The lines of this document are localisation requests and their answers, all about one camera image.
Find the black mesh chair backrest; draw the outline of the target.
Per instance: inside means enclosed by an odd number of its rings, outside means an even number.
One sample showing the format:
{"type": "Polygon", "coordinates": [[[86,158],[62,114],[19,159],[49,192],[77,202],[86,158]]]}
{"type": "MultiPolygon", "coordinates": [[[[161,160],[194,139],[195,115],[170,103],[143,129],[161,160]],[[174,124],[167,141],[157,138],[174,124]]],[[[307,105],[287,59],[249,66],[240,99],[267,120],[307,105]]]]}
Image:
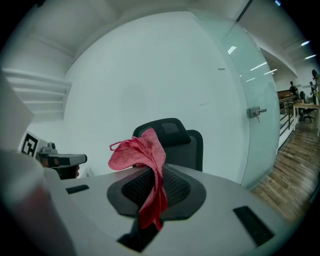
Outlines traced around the black mesh chair backrest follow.
{"type": "Polygon", "coordinates": [[[198,131],[193,129],[187,130],[186,132],[189,135],[190,142],[165,148],[165,163],[202,172],[204,150],[203,137],[198,131]]]}

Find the black metal railing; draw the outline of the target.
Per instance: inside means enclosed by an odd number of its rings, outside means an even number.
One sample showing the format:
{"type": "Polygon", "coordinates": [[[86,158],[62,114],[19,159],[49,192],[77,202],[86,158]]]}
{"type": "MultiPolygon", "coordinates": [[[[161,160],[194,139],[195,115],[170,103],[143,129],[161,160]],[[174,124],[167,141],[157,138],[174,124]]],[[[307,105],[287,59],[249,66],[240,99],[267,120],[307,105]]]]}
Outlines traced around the black metal railing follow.
{"type": "Polygon", "coordinates": [[[297,96],[288,96],[279,100],[280,129],[277,152],[293,132],[294,104],[299,102],[297,96]]]}

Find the small black office chair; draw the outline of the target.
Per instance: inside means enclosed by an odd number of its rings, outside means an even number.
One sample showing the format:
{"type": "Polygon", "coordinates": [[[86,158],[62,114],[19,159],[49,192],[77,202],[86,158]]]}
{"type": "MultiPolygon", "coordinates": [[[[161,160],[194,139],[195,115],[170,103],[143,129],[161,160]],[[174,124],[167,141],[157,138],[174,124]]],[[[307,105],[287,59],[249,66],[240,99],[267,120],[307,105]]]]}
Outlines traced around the small black office chair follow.
{"type": "Polygon", "coordinates": [[[312,116],[312,112],[315,109],[313,108],[303,108],[299,111],[299,121],[300,122],[305,122],[307,119],[312,122],[312,120],[315,120],[315,118],[312,116]]]}

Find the frosted glass door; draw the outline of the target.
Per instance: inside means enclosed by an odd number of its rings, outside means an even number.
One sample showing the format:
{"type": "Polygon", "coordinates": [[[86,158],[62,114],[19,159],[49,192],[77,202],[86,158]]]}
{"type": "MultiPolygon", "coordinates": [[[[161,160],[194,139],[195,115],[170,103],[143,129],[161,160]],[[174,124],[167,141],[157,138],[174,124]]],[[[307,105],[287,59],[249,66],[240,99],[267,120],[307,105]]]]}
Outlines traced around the frosted glass door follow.
{"type": "Polygon", "coordinates": [[[229,115],[228,131],[242,135],[239,178],[246,189],[254,188],[272,169],[280,136],[280,108],[269,65],[252,36],[238,22],[213,12],[191,8],[197,21],[220,50],[233,85],[223,89],[222,109],[229,115]],[[247,109],[267,109],[256,118],[247,109]]]}

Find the black mesh chair headrest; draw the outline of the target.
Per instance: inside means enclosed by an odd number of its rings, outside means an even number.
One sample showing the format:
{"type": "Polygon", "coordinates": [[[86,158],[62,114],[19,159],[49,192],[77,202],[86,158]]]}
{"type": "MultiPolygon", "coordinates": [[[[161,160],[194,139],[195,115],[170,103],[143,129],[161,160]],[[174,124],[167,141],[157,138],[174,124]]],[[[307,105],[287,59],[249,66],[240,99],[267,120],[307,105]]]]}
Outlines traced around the black mesh chair headrest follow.
{"type": "Polygon", "coordinates": [[[163,118],[142,124],[132,135],[139,138],[148,129],[154,130],[163,148],[186,145],[192,141],[184,125],[177,118],[163,118]]]}

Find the red cloth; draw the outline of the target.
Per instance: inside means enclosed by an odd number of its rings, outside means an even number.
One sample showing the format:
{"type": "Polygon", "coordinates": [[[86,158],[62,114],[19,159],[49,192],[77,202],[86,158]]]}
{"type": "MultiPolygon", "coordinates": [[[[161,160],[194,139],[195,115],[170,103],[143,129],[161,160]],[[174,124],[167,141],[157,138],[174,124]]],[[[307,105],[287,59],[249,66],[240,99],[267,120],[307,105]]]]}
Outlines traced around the red cloth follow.
{"type": "Polygon", "coordinates": [[[160,213],[168,209],[166,192],[163,188],[163,165],[166,153],[154,129],[149,128],[141,137],[116,142],[109,146],[113,152],[108,166],[115,171],[124,170],[130,166],[148,166],[154,174],[154,185],[148,197],[138,212],[139,227],[147,228],[155,224],[161,230],[160,213]]]}

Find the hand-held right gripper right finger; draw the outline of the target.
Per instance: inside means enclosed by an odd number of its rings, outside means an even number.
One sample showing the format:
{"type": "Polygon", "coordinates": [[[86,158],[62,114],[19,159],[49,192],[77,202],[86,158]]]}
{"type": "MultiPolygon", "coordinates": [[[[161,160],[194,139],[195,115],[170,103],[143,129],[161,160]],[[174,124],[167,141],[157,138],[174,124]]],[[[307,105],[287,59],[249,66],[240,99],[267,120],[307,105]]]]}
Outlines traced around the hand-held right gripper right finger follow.
{"type": "Polygon", "coordinates": [[[166,221],[149,244],[149,256],[269,256],[286,241],[288,223],[241,185],[190,168],[172,167],[200,181],[206,199],[189,219],[166,221]],[[233,211],[243,206],[249,207],[274,235],[259,247],[233,211]]]}

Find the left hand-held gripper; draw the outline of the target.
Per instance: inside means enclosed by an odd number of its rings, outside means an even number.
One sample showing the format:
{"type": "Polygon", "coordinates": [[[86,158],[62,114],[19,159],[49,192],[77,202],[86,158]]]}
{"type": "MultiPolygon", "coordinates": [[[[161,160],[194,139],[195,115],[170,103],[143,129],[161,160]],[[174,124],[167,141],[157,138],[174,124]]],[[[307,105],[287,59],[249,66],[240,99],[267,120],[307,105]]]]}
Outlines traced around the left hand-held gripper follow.
{"type": "Polygon", "coordinates": [[[44,168],[55,170],[61,180],[77,178],[77,166],[88,160],[85,154],[58,153],[54,142],[46,142],[29,132],[24,135],[20,152],[37,160],[44,168]]]}

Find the wooden topped white desk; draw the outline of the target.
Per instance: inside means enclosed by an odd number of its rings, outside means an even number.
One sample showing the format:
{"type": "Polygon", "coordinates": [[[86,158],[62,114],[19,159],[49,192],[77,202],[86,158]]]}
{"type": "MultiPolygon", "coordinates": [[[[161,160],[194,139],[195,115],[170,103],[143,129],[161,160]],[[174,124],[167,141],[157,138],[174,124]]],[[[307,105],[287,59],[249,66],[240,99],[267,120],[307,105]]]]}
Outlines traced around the wooden topped white desk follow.
{"type": "Polygon", "coordinates": [[[296,126],[298,125],[297,114],[299,113],[299,109],[313,109],[317,112],[317,137],[320,137],[320,105],[312,104],[312,103],[294,103],[293,104],[293,131],[296,130],[296,126]]]}

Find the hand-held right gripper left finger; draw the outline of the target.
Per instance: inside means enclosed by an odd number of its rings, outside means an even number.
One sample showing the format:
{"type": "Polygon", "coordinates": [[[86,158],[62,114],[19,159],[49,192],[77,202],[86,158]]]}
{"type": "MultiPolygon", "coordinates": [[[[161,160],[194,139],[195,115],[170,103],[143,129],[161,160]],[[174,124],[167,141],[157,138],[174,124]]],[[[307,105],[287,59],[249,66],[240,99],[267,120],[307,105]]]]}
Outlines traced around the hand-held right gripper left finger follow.
{"type": "Polygon", "coordinates": [[[150,168],[134,167],[62,183],[81,212],[118,244],[142,252],[156,237],[155,224],[141,229],[138,219],[138,211],[154,185],[150,168]]]}

